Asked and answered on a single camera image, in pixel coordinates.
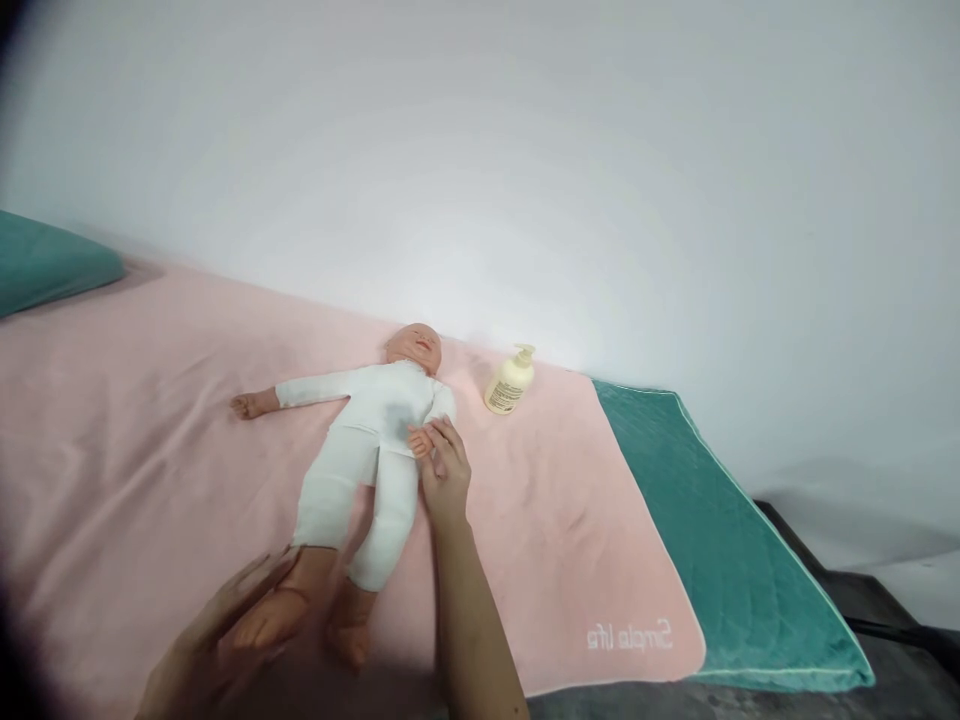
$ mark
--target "white clothing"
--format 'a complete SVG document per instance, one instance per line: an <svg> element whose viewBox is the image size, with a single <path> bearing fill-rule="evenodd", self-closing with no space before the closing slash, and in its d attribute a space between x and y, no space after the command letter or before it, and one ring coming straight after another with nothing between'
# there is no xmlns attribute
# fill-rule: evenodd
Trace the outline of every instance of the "white clothing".
<svg viewBox="0 0 960 720"><path fill-rule="evenodd" d="M380 447L368 430L330 428L303 479L294 545L343 548L357 485L376 478L373 522L350 563L350 579L379 592L400 559L417 515L417 463Z"/></svg>
<svg viewBox="0 0 960 720"><path fill-rule="evenodd" d="M293 544L341 549L357 485L375 481L373 523L349 576L357 587L379 592L417 512L419 472L407 426L444 415L454 420L453 393L409 360L290 380L276 393L283 408L350 397L303 479Z"/></svg>
<svg viewBox="0 0 960 720"><path fill-rule="evenodd" d="M369 430L379 436L381 447L408 457L413 457L408 425L420 427L444 415L453 421L456 414L450 388L412 360L289 380L276 391L282 408L349 397L330 427Z"/></svg>

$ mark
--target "pink towel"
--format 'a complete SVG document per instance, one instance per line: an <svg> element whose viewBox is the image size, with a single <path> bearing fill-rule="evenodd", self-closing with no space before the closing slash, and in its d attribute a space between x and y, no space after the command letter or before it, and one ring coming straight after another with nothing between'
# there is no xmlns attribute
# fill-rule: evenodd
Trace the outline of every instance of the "pink towel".
<svg viewBox="0 0 960 720"><path fill-rule="evenodd" d="M130 717L205 600L289 542L341 405L245 423L231 396L377 362L394 328L145 263L0 321L2 571L69 716ZM518 410L499 417L481 392L502 359L445 340L440 379L456 394L469 518L525 691L696 672L699 625L589 379L538 364ZM355 522L368 505L361 492ZM426 710L434 623L421 511L377 602L369 669L354 680L326 666L310 628L248 709Z"/></svg>

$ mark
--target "doll head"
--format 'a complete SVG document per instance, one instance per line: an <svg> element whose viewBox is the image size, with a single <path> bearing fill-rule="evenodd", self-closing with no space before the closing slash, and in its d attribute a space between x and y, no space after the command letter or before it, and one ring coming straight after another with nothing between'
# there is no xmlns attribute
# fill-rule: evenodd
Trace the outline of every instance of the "doll head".
<svg viewBox="0 0 960 720"><path fill-rule="evenodd" d="M400 328L387 341L387 362L412 360L427 375L436 375L440 369L440 336L429 325L414 323Z"/></svg>

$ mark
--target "baby doll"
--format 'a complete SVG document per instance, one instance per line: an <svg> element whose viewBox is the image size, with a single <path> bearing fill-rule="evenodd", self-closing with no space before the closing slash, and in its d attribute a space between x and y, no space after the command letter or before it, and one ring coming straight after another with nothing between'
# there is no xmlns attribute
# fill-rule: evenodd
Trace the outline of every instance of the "baby doll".
<svg viewBox="0 0 960 720"><path fill-rule="evenodd" d="M240 621L235 642L265 648L300 629L322 596L347 534L359 483L376 484L373 523L357 550L327 624L329 645L355 671L367 658L367 621L377 593L393 571L417 511L419 474L415 458L433 447L423 425L454 419L453 393L434 379L440 367L440 337L432 328L408 325L386 345L386 363L359 370L290 380L275 388L235 397L242 420L264 413L349 397L300 492L293 544L297 564Z"/></svg>

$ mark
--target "teal pillow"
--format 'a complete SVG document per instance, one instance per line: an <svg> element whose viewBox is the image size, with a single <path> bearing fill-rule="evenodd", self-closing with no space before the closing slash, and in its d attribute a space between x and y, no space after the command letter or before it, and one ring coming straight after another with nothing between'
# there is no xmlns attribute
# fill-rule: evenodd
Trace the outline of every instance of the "teal pillow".
<svg viewBox="0 0 960 720"><path fill-rule="evenodd" d="M0 317L123 277L110 248L0 210Z"/></svg>

